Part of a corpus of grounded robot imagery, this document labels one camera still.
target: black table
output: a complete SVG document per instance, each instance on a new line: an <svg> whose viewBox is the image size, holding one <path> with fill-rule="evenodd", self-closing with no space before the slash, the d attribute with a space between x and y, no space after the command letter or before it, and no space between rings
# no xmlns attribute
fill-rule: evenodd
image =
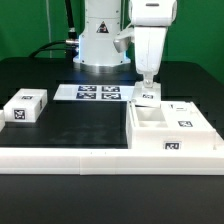
<svg viewBox="0 0 224 224"><path fill-rule="evenodd" d="M35 124L7 123L4 147L127 148L124 102L53 101L59 84L134 85L131 72L93 75L63 59L0 62L0 109L20 88L48 90ZM194 63L164 62L162 100L193 101L224 137L223 85ZM223 223L223 176L1 175L0 223Z"/></svg>

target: printed marker sheet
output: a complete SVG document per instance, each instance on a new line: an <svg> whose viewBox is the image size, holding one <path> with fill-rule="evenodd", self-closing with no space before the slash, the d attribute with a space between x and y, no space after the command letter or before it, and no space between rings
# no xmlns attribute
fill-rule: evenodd
<svg viewBox="0 0 224 224"><path fill-rule="evenodd" d="M131 100L133 90L134 86L61 84L54 100L128 101Z"/></svg>

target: white platform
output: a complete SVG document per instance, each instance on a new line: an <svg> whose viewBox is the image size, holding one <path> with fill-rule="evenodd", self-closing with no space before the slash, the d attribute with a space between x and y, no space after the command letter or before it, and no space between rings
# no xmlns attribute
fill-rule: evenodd
<svg viewBox="0 0 224 224"><path fill-rule="evenodd" d="M183 105L164 104L161 111L163 113L164 111L170 113L173 113L172 110L178 111L180 114L177 117L171 116L170 119L177 120L178 118L179 120L182 118L182 112L187 113L188 109L191 108L191 105L187 105L186 110ZM140 128L146 128L148 131L147 129L152 124L153 128L161 128L161 126L167 128L171 125L173 129L178 129L181 132L181 128L177 128L172 122L169 123L166 120L166 115L164 116L161 111L158 112L158 108L151 108L151 112L147 113L149 117L154 119L149 125L147 123L149 119L147 120L144 113L141 113L141 109L137 112L137 116L146 119L146 121L139 120ZM185 147L185 142L183 142L178 150L172 145L159 149L150 145L147 150L141 150L141 148L138 150L137 146L133 149L0 148L0 174L224 175L224 141L216 132L214 134L214 129L209 125L207 126L207 121L205 122L203 118L199 117L202 123L198 122L197 110L191 111L189 116L195 128L204 131L201 133L203 140L214 140L214 147L210 148L204 144L193 150L190 146ZM186 133L194 137L194 135L189 134L190 127L185 128L187 128L185 129ZM204 129L206 128L208 128L208 135L212 136L209 137L210 140L204 137L206 134Z"/></svg>

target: white base board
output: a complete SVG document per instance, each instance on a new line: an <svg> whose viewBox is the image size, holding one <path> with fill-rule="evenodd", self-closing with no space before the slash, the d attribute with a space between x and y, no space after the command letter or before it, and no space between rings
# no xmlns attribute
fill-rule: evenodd
<svg viewBox="0 0 224 224"><path fill-rule="evenodd" d="M224 175L224 142L211 152L1 148L0 174Z"/></svg>

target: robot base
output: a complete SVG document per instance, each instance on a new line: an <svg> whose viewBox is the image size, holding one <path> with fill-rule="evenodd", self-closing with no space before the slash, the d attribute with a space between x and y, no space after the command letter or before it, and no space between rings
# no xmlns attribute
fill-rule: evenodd
<svg viewBox="0 0 224 224"><path fill-rule="evenodd" d="M123 71L129 71L130 70L130 59L126 59L126 61L122 62L120 65L116 66L101 66L101 65L87 65L84 63L81 63L79 59L74 58L74 68L78 70L83 70L86 72L92 72L92 73L117 73L117 72L123 72Z"/></svg>

